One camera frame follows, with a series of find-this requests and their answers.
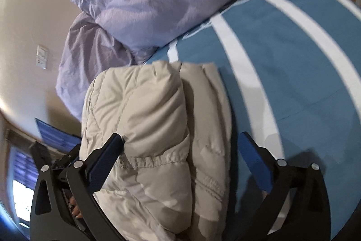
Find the beige quilted down jacket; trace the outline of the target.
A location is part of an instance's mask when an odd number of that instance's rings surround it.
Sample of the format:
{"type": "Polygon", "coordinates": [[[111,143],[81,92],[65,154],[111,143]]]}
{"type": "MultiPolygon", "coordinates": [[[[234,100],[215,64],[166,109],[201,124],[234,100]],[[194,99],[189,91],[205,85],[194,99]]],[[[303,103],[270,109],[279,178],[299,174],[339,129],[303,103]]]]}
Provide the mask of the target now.
{"type": "Polygon", "coordinates": [[[90,84],[80,158],[125,141],[94,198],[127,240],[220,240],[229,198],[232,119],[214,64],[110,68],[90,84]]]}

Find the black flat screen television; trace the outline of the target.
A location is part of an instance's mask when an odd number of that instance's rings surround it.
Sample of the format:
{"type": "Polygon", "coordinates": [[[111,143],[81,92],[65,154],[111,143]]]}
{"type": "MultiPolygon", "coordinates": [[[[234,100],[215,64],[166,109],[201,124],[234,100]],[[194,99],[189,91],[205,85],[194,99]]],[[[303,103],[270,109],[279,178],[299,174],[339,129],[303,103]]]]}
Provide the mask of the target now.
{"type": "Polygon", "coordinates": [[[38,118],[35,118],[35,121],[42,141],[52,148],[68,153],[76,145],[81,143],[81,138],[78,136],[65,133],[52,125],[39,120],[38,118]]]}

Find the small lavender pillow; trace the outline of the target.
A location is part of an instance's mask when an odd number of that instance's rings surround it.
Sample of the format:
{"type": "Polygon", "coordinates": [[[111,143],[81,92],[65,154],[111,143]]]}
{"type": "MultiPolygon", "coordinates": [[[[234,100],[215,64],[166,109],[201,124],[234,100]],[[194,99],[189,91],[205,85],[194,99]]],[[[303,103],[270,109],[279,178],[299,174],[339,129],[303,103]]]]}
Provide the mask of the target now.
{"type": "Polygon", "coordinates": [[[81,120],[86,92],[98,74],[112,67],[143,64],[154,52],[154,47],[130,49],[82,12],[65,40],[56,93],[70,114],[81,120]]]}

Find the blue white striped bed sheet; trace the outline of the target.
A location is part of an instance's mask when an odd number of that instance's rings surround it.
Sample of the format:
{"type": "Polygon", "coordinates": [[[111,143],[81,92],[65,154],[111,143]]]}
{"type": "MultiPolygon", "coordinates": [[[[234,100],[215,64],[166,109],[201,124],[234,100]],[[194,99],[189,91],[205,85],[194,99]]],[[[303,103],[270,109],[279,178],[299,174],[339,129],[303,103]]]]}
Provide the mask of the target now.
{"type": "Polygon", "coordinates": [[[336,236],[360,202],[360,9],[351,0],[237,0],[152,60],[214,63],[234,134],[316,163],[336,236]]]}

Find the white wall switch plate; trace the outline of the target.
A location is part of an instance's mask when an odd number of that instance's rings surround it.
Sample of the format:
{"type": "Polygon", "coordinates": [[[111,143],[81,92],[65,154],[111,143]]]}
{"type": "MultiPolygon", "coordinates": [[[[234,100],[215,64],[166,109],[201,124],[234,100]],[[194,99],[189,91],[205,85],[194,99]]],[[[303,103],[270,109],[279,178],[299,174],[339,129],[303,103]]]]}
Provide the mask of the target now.
{"type": "Polygon", "coordinates": [[[36,61],[35,64],[39,68],[46,70],[46,65],[48,61],[48,49],[46,47],[43,47],[41,45],[37,46],[37,53],[36,53],[36,61]]]}

